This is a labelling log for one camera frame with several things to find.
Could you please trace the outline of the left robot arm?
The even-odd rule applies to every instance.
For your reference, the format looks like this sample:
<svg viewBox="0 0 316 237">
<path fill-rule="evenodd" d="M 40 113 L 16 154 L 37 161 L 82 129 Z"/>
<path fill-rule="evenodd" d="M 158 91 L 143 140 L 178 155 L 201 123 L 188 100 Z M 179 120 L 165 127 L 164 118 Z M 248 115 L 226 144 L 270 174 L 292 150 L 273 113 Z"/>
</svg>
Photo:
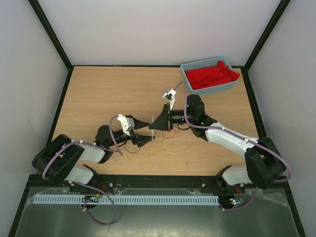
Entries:
<svg viewBox="0 0 316 237">
<path fill-rule="evenodd" d="M 117 119 L 121 129 L 113 131 L 110 125 L 98 128 L 94 143 L 73 141 L 65 134 L 58 135 L 45 146 L 32 160 L 32 166 L 42 174 L 44 180 L 52 183 L 62 181 L 80 182 L 87 191 L 97 189 L 99 180 L 92 168 L 76 165 L 79 161 L 105 163 L 113 155 L 119 153 L 120 144 L 128 141 L 138 148 L 154 140 L 154 132 L 150 136 L 140 135 L 136 129 L 148 127 L 150 124 L 135 119 L 133 116 L 119 114 L 111 118 Z"/>
</svg>

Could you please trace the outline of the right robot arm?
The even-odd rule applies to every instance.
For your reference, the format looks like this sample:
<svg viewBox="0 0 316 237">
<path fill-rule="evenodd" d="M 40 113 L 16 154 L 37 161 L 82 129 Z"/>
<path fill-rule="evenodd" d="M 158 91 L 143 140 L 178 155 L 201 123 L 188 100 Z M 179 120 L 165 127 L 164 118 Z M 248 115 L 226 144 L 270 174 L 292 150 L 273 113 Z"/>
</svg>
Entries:
<svg viewBox="0 0 316 237">
<path fill-rule="evenodd" d="M 267 189 L 274 182 L 287 181 L 282 174 L 288 166 L 272 139 L 247 137 L 223 126 L 206 114 L 198 95 L 187 96 L 183 110 L 173 110 L 170 103 L 165 104 L 149 128 L 171 131 L 175 125 L 185 123 L 196 137 L 219 144 L 244 158 L 245 165 L 228 165 L 218 173 L 216 186 L 219 191 L 227 192 L 239 183 Z"/>
</svg>

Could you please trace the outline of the white zip tie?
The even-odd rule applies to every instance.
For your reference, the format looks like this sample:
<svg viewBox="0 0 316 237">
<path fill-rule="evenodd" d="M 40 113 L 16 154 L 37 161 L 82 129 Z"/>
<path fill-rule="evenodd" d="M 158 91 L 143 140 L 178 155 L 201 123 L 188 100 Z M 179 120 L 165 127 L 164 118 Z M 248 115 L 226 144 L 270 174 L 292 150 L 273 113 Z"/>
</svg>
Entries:
<svg viewBox="0 0 316 237">
<path fill-rule="evenodd" d="M 151 139 L 152 141 L 155 139 L 156 131 L 154 129 L 151 130 Z"/>
</svg>

